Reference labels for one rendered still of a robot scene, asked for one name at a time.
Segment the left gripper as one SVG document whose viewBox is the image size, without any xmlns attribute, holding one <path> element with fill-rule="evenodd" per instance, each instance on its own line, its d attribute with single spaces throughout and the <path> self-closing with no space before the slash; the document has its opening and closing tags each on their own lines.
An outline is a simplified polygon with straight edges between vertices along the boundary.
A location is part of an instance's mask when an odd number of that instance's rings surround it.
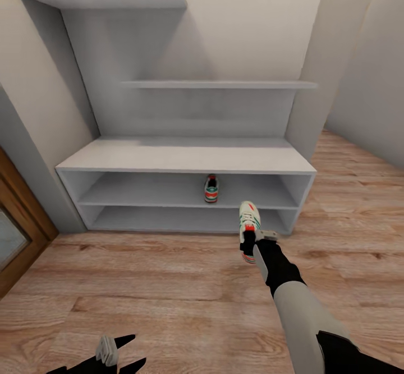
<svg viewBox="0 0 404 374">
<path fill-rule="evenodd" d="M 117 349 L 121 348 L 128 342 L 135 339 L 135 334 L 118 337 L 115 340 Z M 144 366 L 146 358 L 129 364 L 128 366 L 121 368 L 120 372 L 117 372 L 116 366 L 105 366 L 102 364 L 102 360 L 95 360 L 92 357 L 86 361 L 81 362 L 81 374 L 135 374 L 142 366 Z"/>
</svg>

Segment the gym shoe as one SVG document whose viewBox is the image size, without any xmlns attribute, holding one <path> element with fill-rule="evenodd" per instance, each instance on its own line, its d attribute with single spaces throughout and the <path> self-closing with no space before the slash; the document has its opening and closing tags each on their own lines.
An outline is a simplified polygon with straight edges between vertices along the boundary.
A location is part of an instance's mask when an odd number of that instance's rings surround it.
<svg viewBox="0 0 404 374">
<path fill-rule="evenodd" d="M 240 242 L 244 241 L 255 242 L 256 230 L 261 230 L 260 214 L 250 201 L 244 201 L 240 207 Z M 256 263 L 253 256 L 246 256 L 242 251 L 243 259 L 248 263 Z"/>
<path fill-rule="evenodd" d="M 205 200 L 212 203 L 217 201 L 218 179 L 215 174 L 209 174 L 204 180 Z"/>
</svg>

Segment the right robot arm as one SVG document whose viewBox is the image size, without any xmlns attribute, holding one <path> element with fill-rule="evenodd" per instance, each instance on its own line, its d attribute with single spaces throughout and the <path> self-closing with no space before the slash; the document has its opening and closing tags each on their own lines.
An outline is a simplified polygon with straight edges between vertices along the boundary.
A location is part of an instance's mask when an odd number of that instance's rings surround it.
<svg viewBox="0 0 404 374">
<path fill-rule="evenodd" d="M 404 374 L 364 354 L 282 253 L 274 231 L 256 230 L 240 249 L 253 256 L 277 307 L 295 374 Z"/>
</svg>

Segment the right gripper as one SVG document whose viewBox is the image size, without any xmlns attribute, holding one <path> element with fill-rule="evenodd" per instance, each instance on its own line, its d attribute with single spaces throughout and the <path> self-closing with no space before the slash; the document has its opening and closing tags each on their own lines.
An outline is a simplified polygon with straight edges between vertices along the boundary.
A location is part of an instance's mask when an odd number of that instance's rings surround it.
<svg viewBox="0 0 404 374">
<path fill-rule="evenodd" d="M 255 244 L 256 242 L 244 241 L 244 243 L 240 244 L 240 249 L 244 251 L 246 256 L 253 256 L 253 247 Z"/>
</svg>

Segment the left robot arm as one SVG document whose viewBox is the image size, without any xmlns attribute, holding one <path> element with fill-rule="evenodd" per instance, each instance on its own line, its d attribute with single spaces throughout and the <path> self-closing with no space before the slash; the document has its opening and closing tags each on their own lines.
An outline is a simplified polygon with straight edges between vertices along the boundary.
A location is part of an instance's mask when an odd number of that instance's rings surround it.
<svg viewBox="0 0 404 374">
<path fill-rule="evenodd" d="M 102 336 L 95 356 L 81 362 L 79 365 L 67 369 L 66 366 L 45 374 L 135 374 L 146 362 L 146 358 L 129 364 L 117 372 L 119 359 L 118 350 L 128 342 L 135 339 L 135 334 L 122 336 L 114 339 L 112 336 Z"/>
</svg>

